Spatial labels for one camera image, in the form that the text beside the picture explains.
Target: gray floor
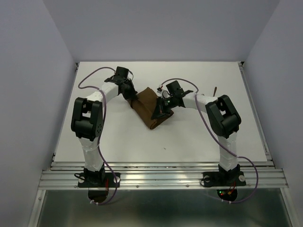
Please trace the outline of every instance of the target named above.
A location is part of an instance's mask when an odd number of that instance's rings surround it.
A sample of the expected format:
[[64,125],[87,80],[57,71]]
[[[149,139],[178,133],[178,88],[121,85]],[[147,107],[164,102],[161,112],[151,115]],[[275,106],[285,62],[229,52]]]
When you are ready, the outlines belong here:
[[[48,191],[39,227],[287,227],[279,189],[258,189],[241,204],[225,204],[206,190],[118,191],[109,205],[91,205],[87,191]],[[215,196],[215,191],[208,191]],[[240,190],[244,198],[251,190]]]

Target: gray wall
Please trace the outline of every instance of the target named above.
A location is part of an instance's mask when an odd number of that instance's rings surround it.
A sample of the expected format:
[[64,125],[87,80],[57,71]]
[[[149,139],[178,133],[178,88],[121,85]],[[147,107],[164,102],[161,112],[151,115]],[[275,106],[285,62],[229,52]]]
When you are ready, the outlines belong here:
[[76,61],[243,61],[278,0],[44,0]]
[[275,164],[303,214],[303,1],[282,0],[244,69]]
[[75,64],[41,0],[0,3],[0,226],[27,226]]

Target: white table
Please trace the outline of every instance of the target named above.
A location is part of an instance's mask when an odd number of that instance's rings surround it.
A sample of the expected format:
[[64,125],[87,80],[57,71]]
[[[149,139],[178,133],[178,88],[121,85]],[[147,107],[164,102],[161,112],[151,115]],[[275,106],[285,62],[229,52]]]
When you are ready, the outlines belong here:
[[[216,96],[228,95],[242,118],[237,137],[238,154],[255,162],[267,160],[237,62],[81,62],[55,162],[84,162],[80,142],[71,131],[73,104],[77,97],[94,92],[93,89],[79,90],[78,83],[103,66],[129,68],[134,73],[133,83],[138,92],[146,87],[156,91],[161,82],[176,77],[194,82],[206,96],[212,96],[214,87],[218,87]],[[111,70],[100,70],[83,85],[101,87],[104,79],[112,74]],[[180,81],[180,85],[184,90],[194,90],[185,82]],[[219,147],[197,110],[176,107],[175,114],[154,130],[145,126],[122,95],[108,103],[107,111],[100,146],[109,162],[219,162]]]

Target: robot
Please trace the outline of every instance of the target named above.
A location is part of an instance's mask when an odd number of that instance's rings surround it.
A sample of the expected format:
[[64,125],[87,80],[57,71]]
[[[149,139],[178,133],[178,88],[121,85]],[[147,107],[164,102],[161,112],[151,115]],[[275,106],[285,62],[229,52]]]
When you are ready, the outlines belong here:
[[[79,178],[79,187],[119,187],[119,173],[112,175],[106,173],[104,161],[98,151],[99,138],[103,130],[103,102],[106,102],[122,94],[125,100],[137,99],[137,92],[132,80],[128,77],[129,69],[117,67],[115,74],[105,80],[99,91],[94,92],[86,98],[78,97],[74,103],[71,121],[71,130],[82,145],[85,158],[83,173],[75,175]],[[241,124],[241,118],[230,98],[226,95],[221,97],[209,97],[195,94],[191,90],[184,91],[178,81],[173,81],[166,86],[167,90],[160,85],[157,89],[161,96],[157,98],[156,108],[152,119],[169,115],[170,110],[175,107],[193,108],[207,113],[210,126],[217,135],[219,143],[220,162],[218,171],[204,172],[200,184],[203,187],[226,187],[245,186],[244,173],[236,154],[236,138]],[[221,199],[234,201],[237,190],[233,193],[222,193],[218,190]]]

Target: brown cloth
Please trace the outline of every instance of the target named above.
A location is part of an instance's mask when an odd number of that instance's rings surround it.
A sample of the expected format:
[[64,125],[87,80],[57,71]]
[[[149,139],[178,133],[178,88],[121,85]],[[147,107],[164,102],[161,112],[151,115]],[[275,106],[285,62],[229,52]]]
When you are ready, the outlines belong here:
[[174,112],[171,110],[169,116],[161,117],[152,120],[152,113],[156,108],[157,98],[156,93],[149,87],[137,94],[138,100],[128,100],[129,105],[137,112],[146,126],[150,129],[156,128],[166,119],[171,117]]

